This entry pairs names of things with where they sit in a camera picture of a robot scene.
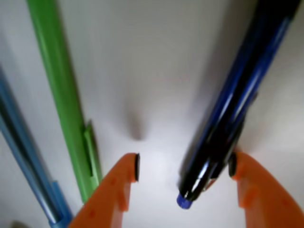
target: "pen barrel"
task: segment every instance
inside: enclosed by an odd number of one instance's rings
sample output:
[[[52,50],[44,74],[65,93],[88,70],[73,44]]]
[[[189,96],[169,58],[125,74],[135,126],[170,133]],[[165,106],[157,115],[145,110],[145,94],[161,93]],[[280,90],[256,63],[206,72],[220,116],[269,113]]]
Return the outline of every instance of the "pen barrel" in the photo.
[[[226,166],[241,134],[247,110],[257,95],[299,2],[259,1],[228,78],[181,179],[179,190],[185,200],[195,200]]]
[[[63,214],[19,116],[1,68],[0,129],[50,224],[58,223]]]

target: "white background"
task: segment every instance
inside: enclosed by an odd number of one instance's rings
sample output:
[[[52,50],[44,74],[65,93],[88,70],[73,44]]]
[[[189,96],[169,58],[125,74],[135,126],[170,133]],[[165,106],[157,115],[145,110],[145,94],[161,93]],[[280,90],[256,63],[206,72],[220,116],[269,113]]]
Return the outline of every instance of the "white background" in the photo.
[[[103,174],[141,154],[123,228],[243,228],[225,170],[182,210],[183,158],[208,117],[252,17],[255,0],[60,0],[85,121]],[[240,144],[304,209],[304,5],[252,106]],[[50,178],[74,214],[82,202],[25,0],[0,1],[0,64]],[[0,226],[48,222],[0,136]]]

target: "green pen clip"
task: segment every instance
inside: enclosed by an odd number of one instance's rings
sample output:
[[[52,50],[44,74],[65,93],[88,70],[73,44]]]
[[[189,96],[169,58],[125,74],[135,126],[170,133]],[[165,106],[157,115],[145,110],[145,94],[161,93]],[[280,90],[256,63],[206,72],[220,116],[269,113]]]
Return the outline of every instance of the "green pen clip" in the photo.
[[[92,187],[93,189],[96,189],[100,181],[102,180],[102,174],[98,161],[99,159],[98,159],[96,143],[95,143],[95,138],[94,138],[94,133],[91,123],[86,127],[84,132],[84,137],[89,152],[90,168],[92,170],[92,176],[91,176]]]
[[[91,124],[85,127],[54,0],[28,0],[37,42],[83,202],[101,181]]]

